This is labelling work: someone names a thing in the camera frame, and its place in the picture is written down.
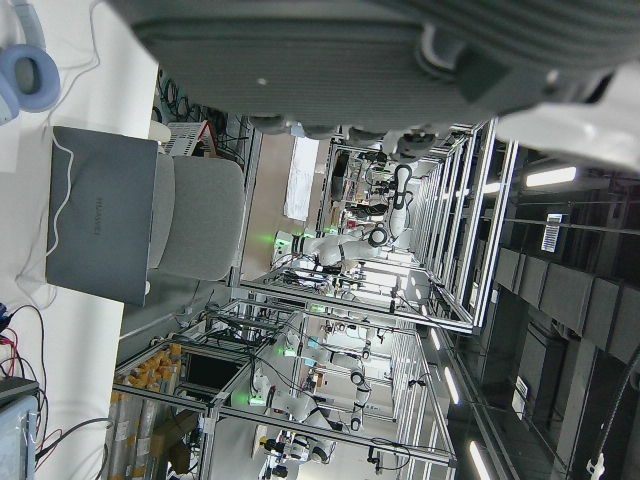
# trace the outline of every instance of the gray laptop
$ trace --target gray laptop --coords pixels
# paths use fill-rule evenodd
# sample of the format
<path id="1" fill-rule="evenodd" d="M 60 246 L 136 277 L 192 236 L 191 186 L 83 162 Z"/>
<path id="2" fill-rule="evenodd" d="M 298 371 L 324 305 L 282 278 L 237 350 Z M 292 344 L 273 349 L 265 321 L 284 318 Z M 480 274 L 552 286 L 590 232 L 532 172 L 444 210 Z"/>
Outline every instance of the gray laptop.
<path id="1" fill-rule="evenodd" d="M 158 144 L 75 128 L 53 131 L 74 161 L 71 195 L 57 222 L 58 246 L 47 257 L 47 281 L 144 305 Z M 67 193 L 69 157 L 53 145 L 47 250 Z"/>

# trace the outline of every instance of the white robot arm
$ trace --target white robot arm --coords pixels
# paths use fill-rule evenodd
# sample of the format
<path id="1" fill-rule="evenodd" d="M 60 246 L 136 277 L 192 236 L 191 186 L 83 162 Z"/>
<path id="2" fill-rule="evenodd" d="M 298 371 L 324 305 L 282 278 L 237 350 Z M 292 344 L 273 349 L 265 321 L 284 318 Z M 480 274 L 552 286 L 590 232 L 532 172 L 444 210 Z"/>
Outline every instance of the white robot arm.
<path id="1" fill-rule="evenodd" d="M 373 329 L 367 330 L 367 340 L 365 341 L 365 347 L 363 348 L 363 356 L 366 352 L 368 358 L 371 353 L 371 339 L 375 335 Z M 333 352 L 327 348 L 312 348 L 300 343 L 299 337 L 289 332 L 287 334 L 287 348 L 285 352 L 290 352 L 290 355 L 295 355 L 301 358 L 313 360 L 320 364 L 330 363 L 333 366 L 344 368 L 349 370 L 351 383 L 356 386 L 356 398 L 353 402 L 353 411 L 351 414 L 351 430 L 358 431 L 362 426 L 363 411 L 371 396 L 371 387 L 366 383 L 364 367 L 362 361 L 359 358 L 355 358 L 345 353 Z"/>
<path id="2" fill-rule="evenodd" d="M 291 415 L 293 420 L 304 425 L 331 430 L 331 425 L 320 409 L 313 403 L 311 396 L 294 397 L 283 390 L 275 390 L 270 395 L 271 384 L 260 369 L 254 373 L 253 385 L 259 386 L 257 388 L 260 389 L 260 396 L 268 399 L 263 405 L 271 408 L 274 412 L 287 413 Z M 318 463 L 329 463 L 331 451 L 335 448 L 335 442 L 305 435 L 298 435 L 296 438 L 300 437 L 306 439 L 306 444 L 305 442 L 297 441 L 286 447 L 290 458 L 298 461 L 310 460 Z"/>
<path id="3" fill-rule="evenodd" d="M 297 251 L 306 255 L 317 255 L 320 265 L 334 265 L 343 260 L 366 260 L 378 256 L 380 247 L 390 240 L 394 241 L 405 230 L 407 187 L 412 174 L 413 171 L 408 165 L 396 167 L 393 174 L 396 190 L 385 224 L 368 232 L 366 240 L 356 240 L 352 235 L 302 238 Z"/>

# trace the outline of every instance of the white desk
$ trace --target white desk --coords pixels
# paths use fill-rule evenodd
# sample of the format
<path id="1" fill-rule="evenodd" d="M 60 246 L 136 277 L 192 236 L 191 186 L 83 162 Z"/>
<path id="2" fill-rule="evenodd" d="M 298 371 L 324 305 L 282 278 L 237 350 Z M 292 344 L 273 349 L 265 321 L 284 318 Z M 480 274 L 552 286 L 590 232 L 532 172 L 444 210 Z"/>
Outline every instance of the white desk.
<path id="1" fill-rule="evenodd" d="M 4 2 L 0 0 L 0 46 L 12 43 L 20 35 L 12 11 Z M 61 70 L 63 94 L 86 65 L 74 67 L 86 64 L 93 56 L 90 3 L 33 0 L 47 50 Z M 78 79 L 52 115 L 51 124 L 146 138 L 156 63 L 107 5 L 96 7 L 94 24 L 101 64 Z M 15 173 L 0 173 L 0 302 L 10 310 L 30 303 L 16 283 L 25 265 L 35 265 L 28 276 L 36 280 L 20 281 L 24 290 L 33 292 L 44 278 L 44 212 L 48 205 L 51 152 L 50 133 L 44 129 L 46 117 L 46 113 L 23 113 L 19 123 L 11 126 L 19 134 L 17 158 L 7 157 L 11 152 L 0 145 L 0 156 L 4 156 L 0 160 L 5 164 L 16 162 Z M 39 303 L 46 303 L 47 290 L 44 287 L 35 293 Z M 55 301 L 42 312 L 49 383 L 48 432 L 107 416 L 122 310 L 121 303 L 59 288 Z M 11 326 L 20 336 L 21 355 L 31 362 L 41 379 L 40 329 L 35 313 L 21 311 Z M 0 348 L 6 358 L 8 350 Z M 104 433 L 105 425 L 98 424 L 70 435 L 40 468 L 37 478 L 94 478 L 102 460 Z"/>

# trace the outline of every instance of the gray chair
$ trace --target gray chair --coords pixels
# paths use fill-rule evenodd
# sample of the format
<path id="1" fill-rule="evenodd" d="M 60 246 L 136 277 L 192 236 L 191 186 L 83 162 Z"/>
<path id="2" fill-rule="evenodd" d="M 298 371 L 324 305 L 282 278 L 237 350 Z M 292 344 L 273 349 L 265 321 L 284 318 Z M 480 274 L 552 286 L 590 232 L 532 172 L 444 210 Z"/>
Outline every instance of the gray chair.
<path id="1" fill-rule="evenodd" d="M 109 3 L 190 100 L 265 132 L 287 120 L 386 132 L 582 102 L 640 55 L 637 0 Z"/>
<path id="2" fill-rule="evenodd" d="M 235 257 L 243 212 L 243 174 L 236 163 L 159 154 L 149 268 L 220 280 Z"/>

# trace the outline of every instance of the blue headphones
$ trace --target blue headphones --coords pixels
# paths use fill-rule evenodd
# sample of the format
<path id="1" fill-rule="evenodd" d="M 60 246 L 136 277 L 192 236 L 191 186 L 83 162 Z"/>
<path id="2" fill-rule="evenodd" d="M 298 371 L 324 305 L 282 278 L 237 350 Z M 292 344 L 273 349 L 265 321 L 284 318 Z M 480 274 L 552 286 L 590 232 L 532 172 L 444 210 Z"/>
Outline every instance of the blue headphones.
<path id="1" fill-rule="evenodd" d="M 60 96 L 60 76 L 45 52 L 44 34 L 32 5 L 14 0 L 27 43 L 0 52 L 0 125 L 18 116 L 20 110 L 42 112 Z"/>

